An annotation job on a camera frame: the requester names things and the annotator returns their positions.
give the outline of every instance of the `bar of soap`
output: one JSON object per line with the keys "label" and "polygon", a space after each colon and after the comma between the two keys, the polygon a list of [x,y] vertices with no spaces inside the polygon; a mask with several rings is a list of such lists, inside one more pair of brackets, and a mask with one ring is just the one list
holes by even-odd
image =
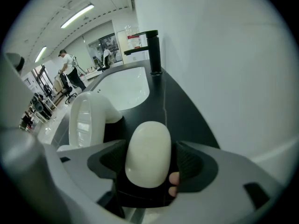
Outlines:
{"label": "bar of soap", "polygon": [[155,121],[140,124],[128,146],[125,172],[136,186],[156,188],[167,178],[171,138],[167,127]]}

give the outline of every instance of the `white ceiling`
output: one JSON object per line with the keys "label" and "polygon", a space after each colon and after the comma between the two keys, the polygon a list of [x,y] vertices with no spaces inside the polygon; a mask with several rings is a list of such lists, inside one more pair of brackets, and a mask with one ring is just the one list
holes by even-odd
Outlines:
{"label": "white ceiling", "polygon": [[[64,29],[60,28],[68,18],[90,3],[94,8],[85,16],[80,16]],[[90,29],[90,23],[93,28],[106,22],[112,14],[128,10],[132,10],[131,0],[31,0],[11,27],[3,49],[24,57],[24,68],[29,72]],[[44,46],[47,49],[42,58],[34,63]]]}

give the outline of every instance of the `tube light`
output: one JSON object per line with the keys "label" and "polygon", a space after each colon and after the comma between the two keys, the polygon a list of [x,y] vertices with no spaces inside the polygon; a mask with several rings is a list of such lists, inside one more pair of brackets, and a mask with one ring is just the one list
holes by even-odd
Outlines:
{"label": "tube light", "polygon": [[69,20],[67,20],[63,25],[61,25],[61,28],[66,28],[72,21],[74,21],[75,19],[77,19],[79,16],[81,16],[82,14],[86,13],[87,11],[89,11],[90,9],[94,8],[94,5],[90,4],[87,7],[81,9],[80,11],[78,11],[75,15],[73,15]]}
{"label": "tube light", "polygon": [[43,47],[41,52],[38,54],[37,58],[36,58],[36,62],[38,62],[39,58],[41,58],[43,52],[46,50],[47,47]]}

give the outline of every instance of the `white sink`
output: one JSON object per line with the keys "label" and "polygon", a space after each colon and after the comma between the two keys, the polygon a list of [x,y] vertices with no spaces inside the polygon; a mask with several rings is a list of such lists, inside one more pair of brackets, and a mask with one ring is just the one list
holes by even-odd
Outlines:
{"label": "white sink", "polygon": [[140,105],[150,94],[144,67],[112,73],[105,77],[94,91],[106,96],[118,111]]}

